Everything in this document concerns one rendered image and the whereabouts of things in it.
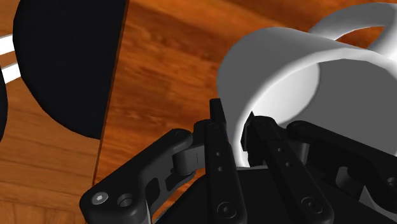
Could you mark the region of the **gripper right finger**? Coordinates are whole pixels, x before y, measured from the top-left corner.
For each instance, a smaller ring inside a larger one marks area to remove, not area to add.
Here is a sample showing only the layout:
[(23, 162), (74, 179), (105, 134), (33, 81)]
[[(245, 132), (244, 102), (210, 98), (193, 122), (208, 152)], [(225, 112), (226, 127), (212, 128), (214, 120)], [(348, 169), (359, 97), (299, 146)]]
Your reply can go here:
[(290, 147), (289, 139), (309, 144), (309, 163), (327, 178), (344, 166), (363, 184), (372, 200), (397, 214), (397, 157), (305, 121), (282, 129), (267, 116), (250, 114), (243, 129), (244, 147), (251, 165), (265, 162), (291, 219), (299, 224), (333, 224), (335, 211), (306, 166)]

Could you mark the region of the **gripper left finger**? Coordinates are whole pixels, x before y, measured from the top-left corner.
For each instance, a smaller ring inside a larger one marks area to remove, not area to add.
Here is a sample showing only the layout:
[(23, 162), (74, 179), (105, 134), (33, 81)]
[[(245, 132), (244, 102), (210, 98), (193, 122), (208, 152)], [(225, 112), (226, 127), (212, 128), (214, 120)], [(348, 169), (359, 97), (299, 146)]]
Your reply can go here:
[(196, 170), (204, 168), (209, 224), (246, 224), (247, 212), (220, 99), (194, 131), (172, 129), (87, 190), (87, 224), (152, 224), (152, 216)]

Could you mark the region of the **white mug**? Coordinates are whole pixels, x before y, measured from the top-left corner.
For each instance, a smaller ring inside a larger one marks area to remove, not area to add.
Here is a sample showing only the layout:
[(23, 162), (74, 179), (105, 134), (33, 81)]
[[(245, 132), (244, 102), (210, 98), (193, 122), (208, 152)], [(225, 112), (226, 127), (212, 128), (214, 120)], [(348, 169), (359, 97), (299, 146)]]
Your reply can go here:
[(308, 32), (260, 29), (233, 45), (217, 75), (235, 163), (250, 114), (304, 120), (390, 154), (397, 171), (397, 3), (365, 3)]

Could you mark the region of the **black rounded object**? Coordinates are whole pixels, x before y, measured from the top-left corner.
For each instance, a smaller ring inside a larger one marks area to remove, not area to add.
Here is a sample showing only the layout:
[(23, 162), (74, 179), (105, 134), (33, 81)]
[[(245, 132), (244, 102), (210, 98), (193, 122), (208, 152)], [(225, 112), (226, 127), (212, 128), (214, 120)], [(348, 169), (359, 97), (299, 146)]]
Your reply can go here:
[(22, 80), (42, 110), (100, 139), (127, 0), (20, 0), (13, 45)]

